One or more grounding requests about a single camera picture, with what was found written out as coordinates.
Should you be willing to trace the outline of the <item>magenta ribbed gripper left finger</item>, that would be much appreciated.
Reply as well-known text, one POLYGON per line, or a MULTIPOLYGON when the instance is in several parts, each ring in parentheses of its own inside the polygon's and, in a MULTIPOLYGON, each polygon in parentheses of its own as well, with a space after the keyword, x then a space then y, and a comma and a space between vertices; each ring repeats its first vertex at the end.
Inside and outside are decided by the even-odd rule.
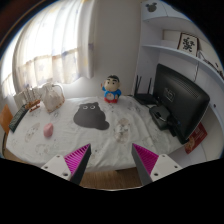
POLYGON ((87 144, 65 156, 57 154, 42 169, 79 185, 90 155, 91 145, 87 144))

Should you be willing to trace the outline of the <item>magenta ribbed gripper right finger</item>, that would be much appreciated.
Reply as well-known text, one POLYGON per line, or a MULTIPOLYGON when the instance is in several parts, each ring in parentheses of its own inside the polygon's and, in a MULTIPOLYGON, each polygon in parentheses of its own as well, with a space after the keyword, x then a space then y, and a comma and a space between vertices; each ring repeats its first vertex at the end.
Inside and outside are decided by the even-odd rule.
POLYGON ((168 155, 157 155, 137 144, 132 144, 132 156, 143 186, 182 169, 168 155))

